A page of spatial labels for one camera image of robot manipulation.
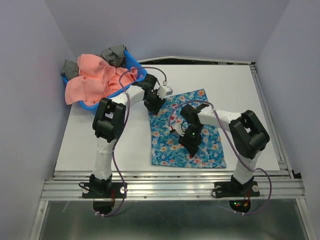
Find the white tabletop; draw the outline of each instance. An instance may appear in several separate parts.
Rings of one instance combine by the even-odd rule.
[[[203,88],[209,102],[213,103],[216,109],[240,113],[252,110],[267,128],[248,65],[153,65],[153,67],[158,67],[166,73],[168,86],[173,89],[174,95]],[[148,69],[148,72],[155,75],[162,83],[161,73],[153,69]],[[72,105],[55,167],[56,171],[92,171],[97,147],[92,129],[93,119],[94,115],[82,109],[78,103]],[[226,168],[214,168],[212,171],[234,171],[237,159],[222,130],[219,129],[219,133]],[[257,167],[267,171],[279,170],[276,156],[273,143],[270,141],[262,151]],[[127,126],[115,149],[115,159],[121,171],[204,170],[151,165],[150,124],[143,102],[135,104],[130,109]]]

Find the flower pattern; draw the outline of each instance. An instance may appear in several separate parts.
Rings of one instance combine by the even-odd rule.
[[[166,98],[166,102],[160,109],[158,115],[149,112],[151,128],[151,155],[152,165],[169,166],[180,168],[226,168],[224,151],[220,141],[219,131],[214,126],[205,125],[202,130],[202,143],[194,157],[178,143],[179,135],[170,133],[168,125],[172,111],[186,101],[202,100],[208,101],[204,89],[187,92]],[[193,107],[198,106],[199,102],[192,102]],[[178,108],[171,117],[171,124],[182,123],[183,117],[180,116],[181,107]],[[188,123],[183,123],[183,128],[187,128]]]

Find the pink cloth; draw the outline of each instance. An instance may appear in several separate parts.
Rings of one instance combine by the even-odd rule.
[[[78,57],[77,64],[79,76],[68,81],[65,88],[66,104],[83,101],[85,105],[93,106],[121,89],[119,78],[127,71],[126,68],[111,66],[103,58],[93,54],[82,54]],[[127,86],[137,77],[138,70],[133,70],[122,77],[121,83]]]

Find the gray wall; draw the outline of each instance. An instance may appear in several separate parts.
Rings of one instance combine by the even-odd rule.
[[[289,0],[45,0],[73,54],[256,61]]]
[[[320,238],[320,1],[291,0],[257,72]]]
[[[0,238],[29,239],[68,109],[59,77],[73,55],[43,0],[0,1]]]

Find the blue plastic bin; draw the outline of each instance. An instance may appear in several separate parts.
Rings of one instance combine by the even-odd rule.
[[[141,67],[140,63],[137,62],[137,60],[134,59],[133,56],[131,56],[131,54],[127,51],[127,50],[124,50],[124,56],[125,56],[125,60],[126,60],[126,64],[125,64],[125,67],[129,70],[131,69],[132,67],[134,68],[137,68],[137,67]],[[141,82],[145,79],[147,75],[147,71],[145,69],[138,69],[138,78],[136,80],[136,82]],[[62,76],[62,80],[64,81],[65,84],[67,84],[68,82],[68,79],[66,78],[66,76]],[[125,86],[126,89],[128,89],[130,87],[131,84]],[[108,96],[108,98],[113,98],[119,94],[121,94],[123,92],[122,89],[120,89],[119,91],[111,94]],[[93,106],[87,106],[85,105],[84,101],[79,101],[81,107],[83,107],[85,110],[89,110],[90,112],[92,112],[93,114],[96,114],[96,111],[97,111],[97,108],[98,108],[98,105],[99,103],[93,105]]]

